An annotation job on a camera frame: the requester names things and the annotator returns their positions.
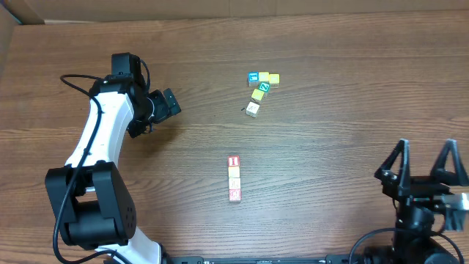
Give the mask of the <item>red I letter block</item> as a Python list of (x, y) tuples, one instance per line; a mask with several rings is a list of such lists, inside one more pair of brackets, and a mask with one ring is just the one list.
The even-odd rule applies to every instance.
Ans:
[(240, 166), (240, 157), (238, 155), (230, 155), (228, 157), (228, 166)]

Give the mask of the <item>white dotted wooden block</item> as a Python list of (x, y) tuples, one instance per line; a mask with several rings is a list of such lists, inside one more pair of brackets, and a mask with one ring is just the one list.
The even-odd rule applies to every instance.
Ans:
[(241, 189), (241, 180), (239, 177), (229, 178), (229, 189)]

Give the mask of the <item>red Q letter block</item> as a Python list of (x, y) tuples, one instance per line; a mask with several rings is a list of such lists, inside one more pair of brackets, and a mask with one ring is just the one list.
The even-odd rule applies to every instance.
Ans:
[(240, 188), (229, 189), (229, 201), (240, 202), (242, 199), (242, 192)]

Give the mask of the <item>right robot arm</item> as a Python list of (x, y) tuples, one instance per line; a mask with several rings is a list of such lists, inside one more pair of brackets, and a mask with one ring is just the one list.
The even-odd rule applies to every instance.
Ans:
[(468, 186), (456, 140), (446, 140), (428, 176), (413, 177), (409, 141), (400, 139), (374, 177), (392, 199), (395, 226), (360, 238), (350, 250), (350, 263), (361, 243), (384, 232), (393, 233), (392, 244), (366, 247), (359, 263), (464, 263), (459, 247), (444, 235), (463, 231), (468, 215), (468, 194), (451, 192), (452, 186)]

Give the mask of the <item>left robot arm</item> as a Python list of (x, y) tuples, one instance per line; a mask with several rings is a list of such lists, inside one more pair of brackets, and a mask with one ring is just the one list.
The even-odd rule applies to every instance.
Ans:
[(131, 53), (113, 54), (111, 74), (93, 77), (90, 110), (81, 138), (64, 166), (49, 169), (45, 187), (56, 222), (53, 252), (66, 263), (59, 242), (91, 251), (79, 261), (108, 256), (108, 263), (171, 263), (163, 246), (137, 226), (136, 207), (118, 170), (125, 134), (151, 133), (180, 113), (170, 89), (150, 89), (149, 69)]

